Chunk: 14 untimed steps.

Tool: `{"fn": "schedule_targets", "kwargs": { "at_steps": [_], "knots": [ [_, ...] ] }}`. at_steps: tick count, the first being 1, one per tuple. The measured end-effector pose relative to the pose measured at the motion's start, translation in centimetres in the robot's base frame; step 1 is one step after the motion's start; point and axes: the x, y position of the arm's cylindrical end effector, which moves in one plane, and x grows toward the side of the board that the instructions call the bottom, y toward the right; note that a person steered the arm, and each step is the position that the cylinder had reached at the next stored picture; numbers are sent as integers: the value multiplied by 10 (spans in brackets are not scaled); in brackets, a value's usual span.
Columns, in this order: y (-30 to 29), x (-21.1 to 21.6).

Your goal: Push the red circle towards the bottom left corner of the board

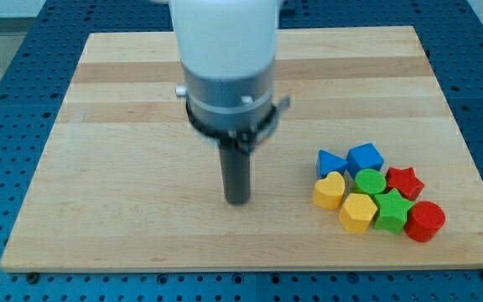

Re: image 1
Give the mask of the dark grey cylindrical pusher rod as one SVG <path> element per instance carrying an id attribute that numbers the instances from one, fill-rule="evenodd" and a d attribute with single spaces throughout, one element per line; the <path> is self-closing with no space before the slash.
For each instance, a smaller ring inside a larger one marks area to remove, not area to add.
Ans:
<path id="1" fill-rule="evenodd" d="M 246 203 L 251 195 L 250 155 L 233 145 L 219 147 L 224 196 L 228 203 Z"/>

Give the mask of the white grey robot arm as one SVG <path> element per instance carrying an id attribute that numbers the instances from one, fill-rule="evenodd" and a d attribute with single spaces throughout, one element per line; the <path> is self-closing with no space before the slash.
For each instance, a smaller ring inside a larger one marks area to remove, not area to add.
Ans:
<path id="1" fill-rule="evenodd" d="M 273 103 L 275 0 L 167 0 L 179 47 L 188 119 L 220 152 L 226 201 L 251 195 L 250 155 L 276 129 L 289 97 Z"/>

